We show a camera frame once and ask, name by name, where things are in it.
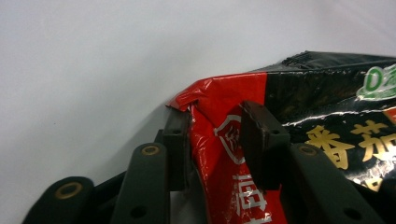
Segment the shiny plastic wrapper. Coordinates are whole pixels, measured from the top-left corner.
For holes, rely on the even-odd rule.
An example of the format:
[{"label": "shiny plastic wrapper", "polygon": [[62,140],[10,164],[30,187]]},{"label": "shiny plastic wrapper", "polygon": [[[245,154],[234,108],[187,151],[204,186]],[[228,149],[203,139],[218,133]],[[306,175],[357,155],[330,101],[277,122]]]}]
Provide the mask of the shiny plastic wrapper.
[{"label": "shiny plastic wrapper", "polygon": [[202,79],[179,93],[169,105],[192,114],[192,158],[208,223],[287,222],[279,190],[258,190],[245,163],[238,143],[244,100],[265,104],[293,143],[322,148],[347,178],[377,187],[376,177],[393,177],[394,64],[390,57],[307,51],[253,72]]}]

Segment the green logo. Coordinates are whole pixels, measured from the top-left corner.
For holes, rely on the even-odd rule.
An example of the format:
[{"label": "green logo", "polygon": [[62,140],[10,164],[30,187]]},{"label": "green logo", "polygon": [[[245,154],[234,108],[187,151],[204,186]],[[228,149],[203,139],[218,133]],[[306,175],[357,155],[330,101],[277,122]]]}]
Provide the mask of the green logo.
[{"label": "green logo", "polygon": [[366,73],[364,86],[356,95],[362,100],[380,101],[396,97],[396,64],[386,67],[372,67]]}]

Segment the crinkled plastic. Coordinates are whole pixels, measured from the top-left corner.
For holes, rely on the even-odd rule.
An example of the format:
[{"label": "crinkled plastic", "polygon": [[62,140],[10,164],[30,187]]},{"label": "crinkled plastic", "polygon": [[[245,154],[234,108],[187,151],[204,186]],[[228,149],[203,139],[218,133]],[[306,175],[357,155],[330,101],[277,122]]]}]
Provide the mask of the crinkled plastic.
[{"label": "crinkled plastic", "polygon": [[259,191],[238,145],[243,100],[262,103],[266,73],[199,80],[170,105],[192,113],[192,157],[205,190],[209,223],[286,223],[279,191]]},{"label": "crinkled plastic", "polygon": [[[380,126],[379,133],[376,129],[366,132],[374,132],[372,137],[383,143],[388,141],[389,147],[396,146],[390,119],[396,115],[392,109],[394,98],[387,101],[375,99],[389,96],[392,91],[387,90],[387,94],[370,91],[376,84],[363,88],[367,73],[374,71],[371,68],[380,68],[375,71],[384,71],[391,76],[393,64],[396,59],[390,57],[305,52],[251,73],[199,80],[178,94],[169,105],[183,111],[189,109],[192,114],[192,158],[205,190],[208,222],[286,223],[279,191],[269,190],[264,194],[257,189],[245,163],[243,149],[238,144],[239,105],[242,101],[265,104],[290,131],[293,142],[316,145],[325,153],[327,149],[335,149],[326,154],[337,165],[345,156],[343,150],[337,151],[337,146],[341,146],[337,142],[345,144],[342,145],[344,148],[361,143],[347,137],[344,139],[342,132],[351,132],[360,126],[365,130],[371,121],[383,123],[387,129]],[[370,137],[361,130],[356,132],[359,141]],[[321,145],[318,143],[320,138],[330,140],[330,143]],[[364,146],[355,152],[356,155],[349,155],[352,151],[345,149],[348,167],[353,167],[352,174],[373,171],[360,164],[361,157],[366,158],[367,154]],[[369,160],[377,159],[376,150],[374,147],[372,154],[369,150]]]}]

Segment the red packaging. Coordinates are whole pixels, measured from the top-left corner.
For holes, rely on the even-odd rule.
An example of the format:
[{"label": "red packaging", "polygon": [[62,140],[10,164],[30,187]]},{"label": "red packaging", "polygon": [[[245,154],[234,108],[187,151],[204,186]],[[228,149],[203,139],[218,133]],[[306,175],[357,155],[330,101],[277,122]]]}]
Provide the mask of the red packaging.
[{"label": "red packaging", "polygon": [[208,223],[286,223],[279,190],[257,189],[238,144],[240,104],[263,104],[266,79],[264,72],[206,78],[169,103],[192,114],[192,159],[203,183]]}]

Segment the white background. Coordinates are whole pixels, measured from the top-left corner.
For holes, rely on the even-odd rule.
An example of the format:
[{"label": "white background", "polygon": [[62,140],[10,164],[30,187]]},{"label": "white background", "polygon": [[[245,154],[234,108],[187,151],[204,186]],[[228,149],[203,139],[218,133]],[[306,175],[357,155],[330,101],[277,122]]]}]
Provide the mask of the white background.
[{"label": "white background", "polygon": [[125,170],[163,127],[164,103],[195,80],[306,49],[396,56],[395,9],[369,0],[1,0],[0,223],[21,223],[59,179],[99,184]]}]

